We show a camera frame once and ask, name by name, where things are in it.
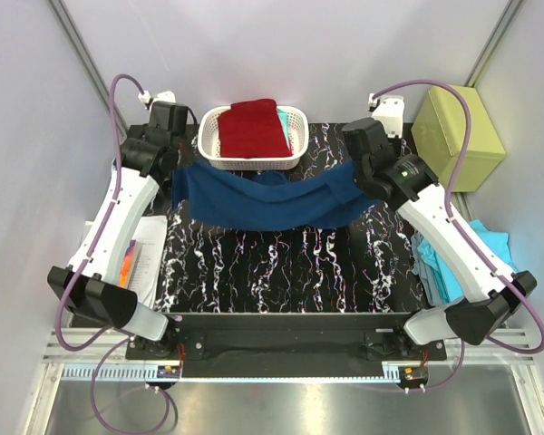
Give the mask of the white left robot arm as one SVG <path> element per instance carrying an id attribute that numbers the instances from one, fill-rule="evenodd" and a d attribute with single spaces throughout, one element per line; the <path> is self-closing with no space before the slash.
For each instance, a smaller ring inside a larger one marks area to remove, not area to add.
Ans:
<path id="1" fill-rule="evenodd" d="M 67 266 L 54 266 L 47 283 L 71 314 L 146 339 L 160 359 L 177 350 L 170 321 L 119 285 L 123 259 L 147 206 L 180 160 L 189 109 L 162 92 L 147 100 L 147 123 L 132 125 L 120 146 L 120 161 L 103 203 L 81 247 Z"/>

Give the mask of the navy blue t shirt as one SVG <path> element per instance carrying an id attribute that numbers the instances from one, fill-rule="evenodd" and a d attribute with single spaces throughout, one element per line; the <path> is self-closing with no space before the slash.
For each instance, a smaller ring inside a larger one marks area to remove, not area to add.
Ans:
<path id="1" fill-rule="evenodd" d="M 198 222 L 259 232 L 345 227 L 379 203 L 355 185 L 350 161 L 299 181 L 279 171 L 246 179 L 196 161 L 173 172 L 171 195 L 174 207 L 187 200 Z"/>

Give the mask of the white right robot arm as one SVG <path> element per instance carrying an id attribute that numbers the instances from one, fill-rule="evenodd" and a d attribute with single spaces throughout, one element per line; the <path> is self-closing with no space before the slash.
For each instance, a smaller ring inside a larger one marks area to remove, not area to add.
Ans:
<path id="1" fill-rule="evenodd" d="M 516 272 L 501 261 L 446 200 L 443 185 L 427 164 L 415 154 L 396 155 L 380 121 L 353 121 L 342 133 L 355 184 L 410 223 L 462 290 L 458 300 L 411 316 L 393 337 L 396 353 L 410 360 L 437 340 L 459 338 L 479 345 L 489 339 L 536 288 L 534 275 Z"/>

